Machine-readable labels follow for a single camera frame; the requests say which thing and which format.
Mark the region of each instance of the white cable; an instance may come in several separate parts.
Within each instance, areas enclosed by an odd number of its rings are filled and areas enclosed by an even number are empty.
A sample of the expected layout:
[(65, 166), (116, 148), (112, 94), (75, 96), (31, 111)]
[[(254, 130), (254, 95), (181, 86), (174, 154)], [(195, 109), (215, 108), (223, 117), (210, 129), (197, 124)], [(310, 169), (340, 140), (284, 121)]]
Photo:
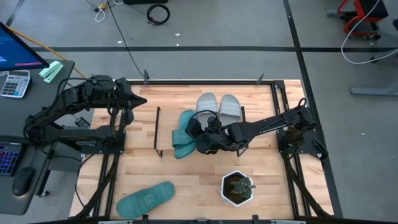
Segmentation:
[(391, 54), (385, 55), (385, 56), (383, 56), (383, 57), (375, 58), (375, 59), (369, 60), (369, 61), (367, 61), (367, 62), (352, 62), (352, 61), (351, 61), (350, 59), (348, 59), (347, 56), (344, 54), (343, 47), (344, 47), (344, 45), (346, 44), (346, 42), (347, 42), (348, 38), (350, 37), (351, 33), (355, 30), (355, 28), (356, 28), (362, 21), (364, 21), (364, 20), (373, 12), (373, 10), (376, 8), (376, 6), (379, 4), (379, 2), (380, 2), (380, 0), (378, 0), (378, 1), (375, 3), (375, 5), (373, 6), (373, 8), (369, 11), (369, 13), (368, 13), (363, 19), (361, 19), (360, 22), (357, 23), (357, 24), (351, 29), (351, 31), (350, 31), (349, 34), (347, 35), (346, 39), (344, 40), (343, 45), (341, 45), (341, 53), (343, 54), (344, 58), (345, 58), (349, 63), (353, 63), (353, 64), (355, 64), (355, 65), (363, 65), (363, 64), (370, 63), (370, 62), (374, 62), (374, 61), (377, 61), (377, 60), (380, 60), (380, 59), (383, 59), (383, 58), (386, 58), (386, 57), (390, 57), (391, 55), (393, 55), (393, 54), (395, 54), (395, 53), (398, 52), (398, 49), (397, 49), (397, 50), (395, 50), (395, 51), (394, 51), (393, 53), (391, 53)]
[[(96, 22), (102, 22), (102, 21), (104, 21), (106, 14), (105, 14), (105, 12), (102, 9), (98, 9), (98, 10), (99, 11), (98, 11), (97, 15), (95, 16), (95, 21)], [(98, 20), (98, 15), (101, 14), (101, 12), (104, 14), (104, 17), (102, 17), (102, 19)]]
[(117, 5), (124, 4), (124, 2), (122, 2), (122, 3), (116, 3), (116, 1), (118, 1), (118, 0), (113, 0), (113, 3), (115, 3), (115, 4), (117, 4)]

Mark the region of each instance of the red chair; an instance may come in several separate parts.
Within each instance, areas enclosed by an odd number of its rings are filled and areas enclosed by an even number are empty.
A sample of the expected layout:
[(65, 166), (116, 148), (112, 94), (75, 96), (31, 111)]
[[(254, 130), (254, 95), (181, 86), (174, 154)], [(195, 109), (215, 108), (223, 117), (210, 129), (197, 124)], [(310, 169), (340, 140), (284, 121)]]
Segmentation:
[[(371, 11), (377, 3), (377, 0), (354, 0), (355, 11), (344, 12), (341, 8), (343, 8), (347, 1), (348, 0), (343, 0), (337, 9), (337, 12), (341, 15), (341, 18), (347, 22), (344, 26), (344, 32), (349, 34), (351, 32), (351, 28)], [(378, 40), (381, 36), (378, 34), (379, 26), (376, 22), (379, 22), (387, 16), (388, 12), (386, 6), (384, 5), (384, 2), (380, 0), (372, 13), (370, 13), (370, 15), (362, 21), (362, 23), (358, 25), (351, 34), (363, 35), (369, 39)]]

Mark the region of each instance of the potted plant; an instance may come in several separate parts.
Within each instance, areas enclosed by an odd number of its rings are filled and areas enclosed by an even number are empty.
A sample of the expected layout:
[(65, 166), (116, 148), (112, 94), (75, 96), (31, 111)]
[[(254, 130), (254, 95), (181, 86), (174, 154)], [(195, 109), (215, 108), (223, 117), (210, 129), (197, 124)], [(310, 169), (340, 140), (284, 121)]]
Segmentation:
[(242, 172), (236, 170), (223, 177), (220, 193), (226, 203), (235, 207), (253, 199), (253, 181)]

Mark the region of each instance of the black desk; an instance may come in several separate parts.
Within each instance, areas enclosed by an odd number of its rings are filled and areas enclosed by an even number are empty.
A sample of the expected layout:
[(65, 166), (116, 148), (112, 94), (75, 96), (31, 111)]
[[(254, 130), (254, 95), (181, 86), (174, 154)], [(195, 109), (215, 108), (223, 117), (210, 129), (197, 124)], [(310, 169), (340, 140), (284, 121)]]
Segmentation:
[[(75, 63), (72, 61), (59, 60), (63, 64), (63, 69), (54, 78), (51, 83), (46, 83), (39, 76), (40, 69), (31, 70), (30, 78), (32, 82), (21, 99), (6, 98), (0, 96), (0, 141), (17, 141), (26, 142), (23, 137), (22, 129), (25, 119), (30, 114), (36, 114), (41, 110), (42, 106), (48, 106), (53, 102), (57, 86), (59, 82), (70, 77)], [(0, 77), (0, 86), (3, 86), (6, 77)], [(24, 156), (19, 164), (18, 170), (29, 167), (33, 160), (32, 168), (35, 169), (32, 184), (29, 191), (21, 196), (16, 197), (12, 193), (13, 177), (0, 176), (0, 213), (23, 215), (27, 211), (33, 195), (38, 191), (38, 184), (45, 178), (43, 172), (48, 167), (49, 161), (47, 155), (40, 151), (34, 150), (33, 147), (26, 145)]]

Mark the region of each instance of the computer mouse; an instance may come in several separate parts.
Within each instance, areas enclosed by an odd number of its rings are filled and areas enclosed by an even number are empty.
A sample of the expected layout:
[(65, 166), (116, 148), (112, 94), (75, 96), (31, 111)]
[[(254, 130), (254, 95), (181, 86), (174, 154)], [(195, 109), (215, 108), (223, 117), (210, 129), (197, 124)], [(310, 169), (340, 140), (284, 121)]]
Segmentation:
[(30, 183), (33, 179), (33, 174), (35, 170), (30, 167), (22, 168), (14, 177), (14, 183), (12, 184), (12, 193), (19, 197), (29, 190)]

